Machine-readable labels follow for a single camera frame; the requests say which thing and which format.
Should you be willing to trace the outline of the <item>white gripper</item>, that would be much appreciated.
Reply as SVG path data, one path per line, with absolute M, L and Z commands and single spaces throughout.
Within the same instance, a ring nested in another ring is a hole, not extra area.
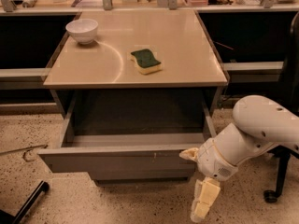
M 179 156 L 184 160 L 197 162 L 198 170 L 207 176 L 204 180 L 196 180 L 194 186 L 190 218 L 192 222 L 199 223 L 205 219 L 216 201 L 221 191 L 220 182 L 233 176 L 238 167 L 223 158 L 213 138 L 209 138 L 199 148 L 192 147 L 181 151 Z

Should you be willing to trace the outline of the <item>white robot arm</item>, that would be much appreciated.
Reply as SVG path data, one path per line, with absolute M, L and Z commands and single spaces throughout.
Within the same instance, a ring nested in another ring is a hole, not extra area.
M 274 203 L 281 195 L 288 161 L 299 154 L 299 117 L 287 108 L 260 95 L 249 95 L 236 102 L 233 119 L 217 136 L 200 147 L 179 153 L 184 160 L 197 163 L 205 179 L 195 182 L 191 220 L 205 219 L 221 191 L 221 182 L 238 171 L 244 161 L 271 152 L 279 158 L 277 188 L 263 193 Z

